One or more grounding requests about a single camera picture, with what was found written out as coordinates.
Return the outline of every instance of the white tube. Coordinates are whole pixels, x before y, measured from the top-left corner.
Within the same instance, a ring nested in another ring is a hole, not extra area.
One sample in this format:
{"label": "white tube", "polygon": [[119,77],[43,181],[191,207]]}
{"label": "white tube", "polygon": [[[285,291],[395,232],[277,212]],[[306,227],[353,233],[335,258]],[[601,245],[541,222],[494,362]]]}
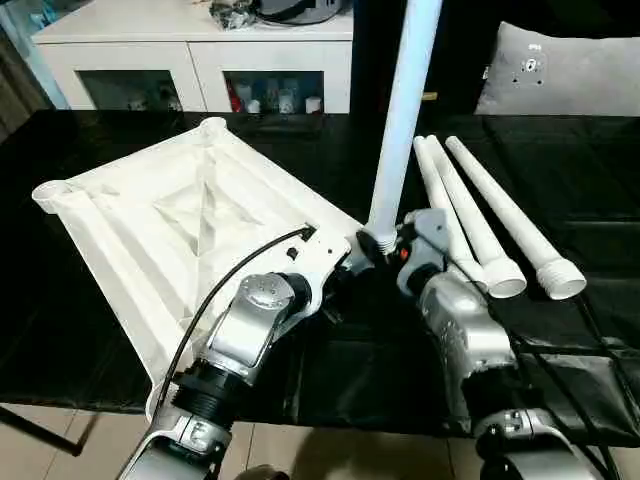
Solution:
{"label": "white tube", "polygon": [[442,0],[409,0],[365,229],[383,253],[393,251],[396,217],[438,27]]}
{"label": "white tube", "polygon": [[560,256],[458,138],[449,137],[446,144],[536,269],[538,282],[549,297],[562,300],[580,293],[587,286],[587,281],[573,262]]}
{"label": "white tube", "polygon": [[436,164],[473,251],[484,268],[489,294],[496,298],[518,295],[527,286],[518,264],[507,257],[438,139],[429,135],[425,145]]}
{"label": "white tube", "polygon": [[486,291],[487,285],[485,283],[484,270],[473,258],[456,212],[453,209],[453,205],[451,205],[451,200],[449,200],[442,179],[425,144],[424,137],[414,138],[413,147],[416,151],[422,180],[427,189],[429,205],[431,208],[441,208],[445,211],[447,233],[449,234],[449,255],[464,270],[464,272],[461,272],[455,265],[449,265],[449,271],[457,275],[463,282],[473,281],[483,291]]}

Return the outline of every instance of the curtain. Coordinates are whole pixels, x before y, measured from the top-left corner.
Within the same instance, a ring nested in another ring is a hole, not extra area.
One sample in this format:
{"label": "curtain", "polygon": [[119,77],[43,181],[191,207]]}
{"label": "curtain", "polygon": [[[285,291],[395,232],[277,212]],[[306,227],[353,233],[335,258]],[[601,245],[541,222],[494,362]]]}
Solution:
{"label": "curtain", "polygon": [[0,28],[0,142],[33,112],[50,106],[42,88]]}

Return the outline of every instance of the floor tile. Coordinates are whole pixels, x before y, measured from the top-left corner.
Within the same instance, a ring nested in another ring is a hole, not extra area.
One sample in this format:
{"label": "floor tile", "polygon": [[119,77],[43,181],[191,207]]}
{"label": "floor tile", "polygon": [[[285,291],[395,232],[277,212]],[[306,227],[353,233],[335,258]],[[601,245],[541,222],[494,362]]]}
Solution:
{"label": "floor tile", "polygon": [[640,449],[612,448],[611,451],[624,480],[640,478]]}
{"label": "floor tile", "polygon": [[450,438],[448,442],[456,480],[478,480],[482,459],[476,453],[475,440]]}
{"label": "floor tile", "polygon": [[450,480],[446,441],[413,435],[256,424],[248,467],[292,480]]}
{"label": "floor tile", "polygon": [[[62,408],[8,405],[3,407],[54,433],[64,435],[73,418],[73,410]],[[11,427],[0,424],[0,465],[2,478],[41,480],[57,450]]]}
{"label": "floor tile", "polygon": [[[78,411],[67,438],[79,440],[93,415]],[[57,453],[46,480],[114,480],[147,428],[143,415],[101,414],[82,454]]]}
{"label": "floor tile", "polygon": [[234,480],[247,468],[253,423],[236,422],[231,429],[231,444],[222,463],[219,480]]}
{"label": "floor tile", "polygon": [[[451,448],[451,459],[456,480],[478,480],[480,478],[482,460],[475,452],[475,441],[451,439],[449,440],[449,445]],[[612,448],[611,451],[623,480],[635,480],[640,478],[639,449]],[[582,456],[582,454],[579,454],[579,456],[580,459],[589,467],[592,475],[594,475],[595,478],[600,479],[596,469],[591,466],[589,461]]]}

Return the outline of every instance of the gray pillow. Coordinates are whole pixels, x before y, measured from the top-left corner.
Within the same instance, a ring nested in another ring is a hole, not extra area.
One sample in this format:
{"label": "gray pillow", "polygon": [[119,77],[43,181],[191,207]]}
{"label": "gray pillow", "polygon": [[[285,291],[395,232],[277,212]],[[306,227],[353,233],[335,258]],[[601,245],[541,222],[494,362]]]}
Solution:
{"label": "gray pillow", "polygon": [[640,116],[640,38],[554,38],[503,22],[476,113]]}

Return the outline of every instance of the glossy black tabletop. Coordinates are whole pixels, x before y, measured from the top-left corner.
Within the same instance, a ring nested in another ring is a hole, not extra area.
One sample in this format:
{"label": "glossy black tabletop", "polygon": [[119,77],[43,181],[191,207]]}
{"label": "glossy black tabletop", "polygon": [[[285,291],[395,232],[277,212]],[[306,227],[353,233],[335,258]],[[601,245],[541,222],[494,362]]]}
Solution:
{"label": "glossy black tabletop", "polygon": [[[149,381],[56,216],[31,190],[193,128],[206,114],[39,112],[0,145],[3,311],[0,401],[141,412]],[[377,167],[382,117],[228,115],[229,129],[361,222]],[[610,444],[640,445],[640,121],[464,116],[422,120],[417,133],[456,134],[587,276],[554,302],[486,205],[526,292],[497,300],[508,325],[543,355]],[[428,205],[410,161],[401,213]],[[530,355],[544,401],[588,438]],[[275,346],[242,417],[447,435],[438,356],[392,281],[369,271]]]}

